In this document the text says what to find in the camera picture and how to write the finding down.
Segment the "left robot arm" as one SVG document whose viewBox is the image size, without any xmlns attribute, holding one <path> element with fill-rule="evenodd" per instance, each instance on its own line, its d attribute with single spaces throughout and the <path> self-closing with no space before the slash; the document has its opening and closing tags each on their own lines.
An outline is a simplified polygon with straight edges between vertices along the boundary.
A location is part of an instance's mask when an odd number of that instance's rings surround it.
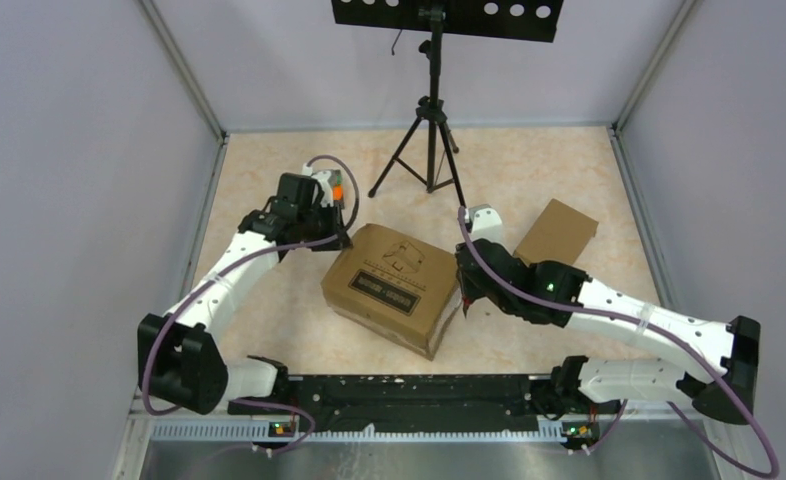
<svg viewBox="0 0 786 480">
<path fill-rule="evenodd" d="M 248 357 L 229 365 L 218 342 L 246 296 L 288 252 L 350 247 L 343 210 L 342 170 L 304 166 L 299 174 L 283 174 L 276 193 L 240 221 L 201 281 L 165 313 L 140 321 L 138 386 L 149 413 L 158 412 L 151 398 L 199 414 L 247 397 L 266 413 L 286 407 L 290 388 L 279 379 L 277 363 Z"/>
</svg>

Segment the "large cardboard box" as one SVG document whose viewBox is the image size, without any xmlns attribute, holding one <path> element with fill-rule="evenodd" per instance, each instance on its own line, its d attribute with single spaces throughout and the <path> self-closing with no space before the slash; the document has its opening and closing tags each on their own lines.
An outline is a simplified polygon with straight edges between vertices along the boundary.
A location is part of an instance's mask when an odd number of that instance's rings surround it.
<svg viewBox="0 0 786 480">
<path fill-rule="evenodd" d="M 453 254 L 375 223 L 351 241 L 321 281 L 327 305 L 432 361 L 461 306 Z"/>
</svg>

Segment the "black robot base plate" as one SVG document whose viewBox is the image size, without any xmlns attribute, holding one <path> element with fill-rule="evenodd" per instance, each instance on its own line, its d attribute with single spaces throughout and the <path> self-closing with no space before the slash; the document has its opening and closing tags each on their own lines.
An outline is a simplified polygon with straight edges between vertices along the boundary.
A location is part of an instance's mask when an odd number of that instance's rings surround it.
<svg viewBox="0 0 786 480">
<path fill-rule="evenodd" d="M 565 415 L 620 408 L 617 400 L 595 404 L 539 375 L 303 375 L 277 381 L 272 395 L 248 406 L 232 400 L 227 411 L 271 414 L 275 404 L 307 412 L 300 427 L 314 426 L 318 433 L 368 426 L 379 433 L 527 432 Z"/>
</svg>

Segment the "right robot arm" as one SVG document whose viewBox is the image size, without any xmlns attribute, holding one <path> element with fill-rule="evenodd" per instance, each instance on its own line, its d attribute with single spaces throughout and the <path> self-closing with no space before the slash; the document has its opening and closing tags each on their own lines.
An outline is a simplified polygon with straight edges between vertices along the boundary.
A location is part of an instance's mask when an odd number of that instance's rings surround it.
<svg viewBox="0 0 786 480">
<path fill-rule="evenodd" d="M 747 316 L 703 320 L 641 301 L 587 272 L 546 260 L 525 264 L 487 239 L 454 253 L 464 304 L 489 300 L 532 325 L 601 335 L 639 348 L 647 360 L 577 356 L 554 371 L 555 397 L 569 412 L 613 400 L 689 403 L 727 424 L 754 412 L 761 325 Z"/>
</svg>

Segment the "small cardboard box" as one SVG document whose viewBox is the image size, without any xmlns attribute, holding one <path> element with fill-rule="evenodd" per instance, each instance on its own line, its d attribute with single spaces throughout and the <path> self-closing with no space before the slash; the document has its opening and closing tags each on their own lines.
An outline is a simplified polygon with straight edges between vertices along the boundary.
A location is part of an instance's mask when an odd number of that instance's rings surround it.
<svg viewBox="0 0 786 480">
<path fill-rule="evenodd" d="M 573 265 L 595 237 L 598 226 L 597 220 L 551 199 L 517 245 L 514 256 L 527 265 L 545 260 Z"/>
</svg>

